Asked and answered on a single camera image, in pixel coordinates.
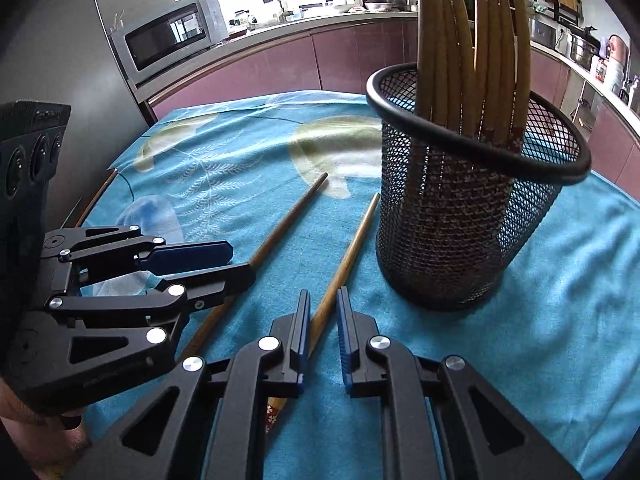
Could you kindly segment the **left hand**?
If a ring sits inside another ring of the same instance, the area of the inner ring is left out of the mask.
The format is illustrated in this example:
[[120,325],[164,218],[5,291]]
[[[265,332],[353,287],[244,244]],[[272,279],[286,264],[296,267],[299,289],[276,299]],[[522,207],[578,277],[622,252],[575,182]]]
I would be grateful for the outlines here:
[[82,422],[65,429],[61,419],[43,417],[1,381],[1,423],[38,479],[61,479],[91,445]]

